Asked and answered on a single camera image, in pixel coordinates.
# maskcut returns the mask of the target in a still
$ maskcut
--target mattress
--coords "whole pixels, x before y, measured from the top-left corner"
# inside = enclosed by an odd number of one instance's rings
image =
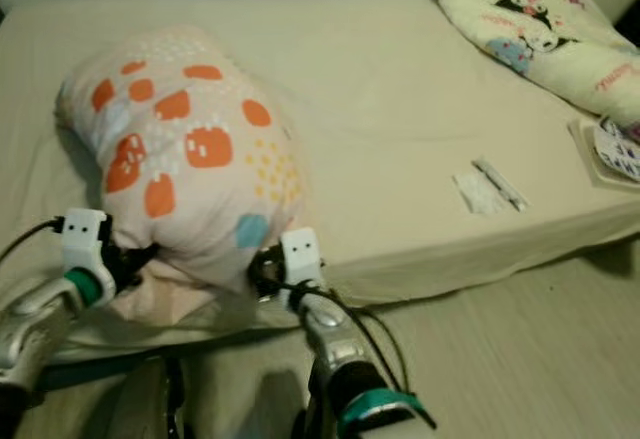
[[[54,127],[58,87],[87,55],[176,23],[213,34],[280,103],[327,279],[353,304],[503,279],[640,230],[638,196],[595,187],[567,132],[589,119],[479,53],[430,0],[104,0],[19,6],[0,28],[0,242],[99,207],[97,166]],[[532,207],[470,214],[452,175],[480,156]],[[37,237],[3,265],[0,306],[60,273],[57,241]],[[58,359],[295,324],[277,304],[254,321],[248,298],[216,308],[162,330],[92,311]]]

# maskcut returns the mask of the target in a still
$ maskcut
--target green band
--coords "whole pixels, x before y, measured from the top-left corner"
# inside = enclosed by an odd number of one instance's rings
[[[102,297],[102,286],[88,271],[71,269],[64,277],[76,285],[86,307],[91,307]]]
[[[424,407],[415,396],[390,389],[374,389],[365,392],[353,401],[338,421],[338,437],[343,437],[351,423],[364,418],[371,409],[389,404],[403,402],[418,414],[424,411]]]

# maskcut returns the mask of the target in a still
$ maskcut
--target pillowcase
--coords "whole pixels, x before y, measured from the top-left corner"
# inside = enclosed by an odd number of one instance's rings
[[[249,262],[294,220],[302,191],[276,107],[211,38],[171,27],[85,60],[57,116],[103,170],[116,243],[161,246],[117,311],[170,325],[221,290],[248,293]]]

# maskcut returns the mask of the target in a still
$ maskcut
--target black cable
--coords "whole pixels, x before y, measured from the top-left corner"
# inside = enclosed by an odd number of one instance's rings
[[[389,338],[389,341],[391,342],[391,344],[393,345],[393,349],[395,350],[396,356],[398,357],[398,362],[400,363],[400,369],[402,371],[402,385],[404,386],[404,392],[406,392],[407,394],[410,394],[411,384],[409,381],[409,371],[407,368],[407,361],[404,357],[404,353],[402,352],[402,348],[400,347],[400,344],[398,344],[398,341],[396,340],[395,336],[391,332],[391,329],[389,329],[389,326],[387,326],[382,319],[380,319],[377,315],[375,315],[371,310],[367,308],[358,309],[358,313],[368,317],[369,319],[374,321],[376,324],[378,324],[378,326],[380,326],[380,328],[385,332],[385,334]]]
[[[20,246],[24,241],[29,239],[31,236],[34,236],[38,232],[51,227],[53,229],[57,229],[61,225],[61,221],[64,221],[64,218],[55,218],[49,221],[44,221],[38,224],[37,226],[32,227],[27,232],[19,236],[15,239],[11,244],[9,244],[2,253],[0,253],[0,264],[2,264],[5,259],[11,254],[18,246]]]
[[[351,319],[353,321],[353,323],[356,325],[356,327],[358,327],[358,329],[360,329],[360,332],[362,332],[362,335],[365,337],[365,339],[369,343],[369,346],[371,346],[371,348],[373,349],[376,357],[380,361],[380,364],[382,364],[382,367],[385,370],[385,373],[387,374],[387,376],[389,377],[389,380],[393,384],[393,387],[397,391],[407,392],[407,391],[404,391],[402,389],[402,386],[400,385],[400,382],[398,382],[398,378],[393,373],[393,370],[391,369],[391,366],[389,365],[389,362],[387,361],[387,358],[385,357],[384,353],[380,349],[380,346],[378,346],[378,343],[373,338],[373,335],[371,334],[371,332],[369,331],[367,326],[358,317],[358,314],[356,313],[355,310],[351,309],[349,306],[347,306],[344,302],[342,302],[340,299],[338,299],[334,295],[329,294],[327,292],[320,291],[318,289],[314,289],[314,288],[311,288],[311,287],[305,287],[305,286],[293,286],[293,285],[284,284],[284,283],[277,284],[277,287],[279,287],[280,289],[286,289],[286,290],[289,290],[289,291],[297,292],[297,293],[302,294],[302,295],[304,295],[304,294],[312,294],[312,295],[323,297],[325,299],[330,300],[335,305],[337,305],[340,309],[342,309],[342,311],[344,311],[344,313],[349,317],[349,319]]]

